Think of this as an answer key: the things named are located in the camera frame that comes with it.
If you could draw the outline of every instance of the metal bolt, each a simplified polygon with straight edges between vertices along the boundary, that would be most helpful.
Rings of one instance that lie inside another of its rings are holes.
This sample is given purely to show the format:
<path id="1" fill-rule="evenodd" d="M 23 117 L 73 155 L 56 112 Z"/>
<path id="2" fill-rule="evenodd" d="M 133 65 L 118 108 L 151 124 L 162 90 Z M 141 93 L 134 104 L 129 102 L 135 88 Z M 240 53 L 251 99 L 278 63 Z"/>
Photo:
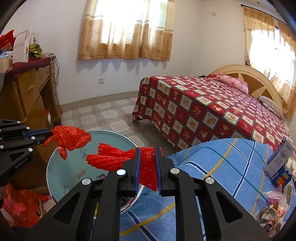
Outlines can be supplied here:
<path id="1" fill-rule="evenodd" d="M 126 173 L 126 171 L 123 169 L 119 169 L 119 170 L 117 170 L 116 173 L 117 173 L 117 175 L 123 176 Z"/>
<path id="2" fill-rule="evenodd" d="M 178 174 L 180 172 L 180 170 L 178 168 L 172 168 L 170 170 L 170 172 L 173 173 L 173 174 Z"/>
<path id="3" fill-rule="evenodd" d="M 215 180 L 214 180 L 213 178 L 211 178 L 211 177 L 207 177 L 207 178 L 205 179 L 205 181 L 206 181 L 206 183 L 208 183 L 208 184 L 213 184 Z"/>
<path id="4" fill-rule="evenodd" d="M 90 183 L 91 183 L 91 180 L 89 178 L 85 178 L 85 179 L 82 180 L 83 185 L 88 185 Z"/>

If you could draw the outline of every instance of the headboard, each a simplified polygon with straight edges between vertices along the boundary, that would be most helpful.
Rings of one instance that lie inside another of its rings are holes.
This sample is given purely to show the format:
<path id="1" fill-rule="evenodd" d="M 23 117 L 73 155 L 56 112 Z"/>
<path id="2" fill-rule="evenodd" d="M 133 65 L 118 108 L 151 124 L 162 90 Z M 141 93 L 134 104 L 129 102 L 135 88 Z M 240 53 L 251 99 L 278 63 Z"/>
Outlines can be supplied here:
<path id="1" fill-rule="evenodd" d="M 245 81 L 249 86 L 249 93 L 258 99 L 260 95 L 272 99 L 283 109 L 281 98 L 270 82 L 261 72 L 247 65 L 233 64 L 217 69 L 213 74 L 224 73 L 234 78 Z"/>

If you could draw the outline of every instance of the electrical socket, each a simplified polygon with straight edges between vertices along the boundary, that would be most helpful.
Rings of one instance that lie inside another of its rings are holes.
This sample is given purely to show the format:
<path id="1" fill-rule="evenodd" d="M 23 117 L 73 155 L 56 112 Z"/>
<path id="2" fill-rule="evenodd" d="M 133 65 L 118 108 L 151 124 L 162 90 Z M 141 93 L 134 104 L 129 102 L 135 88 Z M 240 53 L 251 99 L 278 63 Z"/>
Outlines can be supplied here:
<path id="1" fill-rule="evenodd" d="M 105 83 L 105 79 L 104 78 L 99 78 L 99 84 L 104 84 Z"/>

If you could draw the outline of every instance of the beige floral curtain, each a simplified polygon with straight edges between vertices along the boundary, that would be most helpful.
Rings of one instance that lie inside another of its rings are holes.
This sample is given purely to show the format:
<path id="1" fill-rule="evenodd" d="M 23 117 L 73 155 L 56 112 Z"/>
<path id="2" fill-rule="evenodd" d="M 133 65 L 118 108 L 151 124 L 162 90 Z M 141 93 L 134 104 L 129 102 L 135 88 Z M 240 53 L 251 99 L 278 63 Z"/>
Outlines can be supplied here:
<path id="1" fill-rule="evenodd" d="M 246 63 L 262 72 L 278 91 L 284 114 L 292 119 L 296 109 L 296 41 L 287 25 L 276 30 L 271 16 L 244 9 Z"/>
<path id="2" fill-rule="evenodd" d="M 176 0 L 88 0 L 78 59 L 170 60 Z"/>

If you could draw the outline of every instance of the bedspread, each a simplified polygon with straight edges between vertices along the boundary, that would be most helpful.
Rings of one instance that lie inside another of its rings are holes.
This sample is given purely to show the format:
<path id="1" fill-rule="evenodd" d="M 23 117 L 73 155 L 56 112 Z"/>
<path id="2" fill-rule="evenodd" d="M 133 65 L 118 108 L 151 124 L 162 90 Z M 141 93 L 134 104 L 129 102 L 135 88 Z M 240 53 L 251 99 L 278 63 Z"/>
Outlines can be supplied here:
<path id="1" fill-rule="evenodd" d="M 183 76 L 141 80 L 133 122 L 150 120 L 177 150 L 221 139 L 244 138 L 272 150 L 288 135 L 258 100 L 219 81 Z"/>

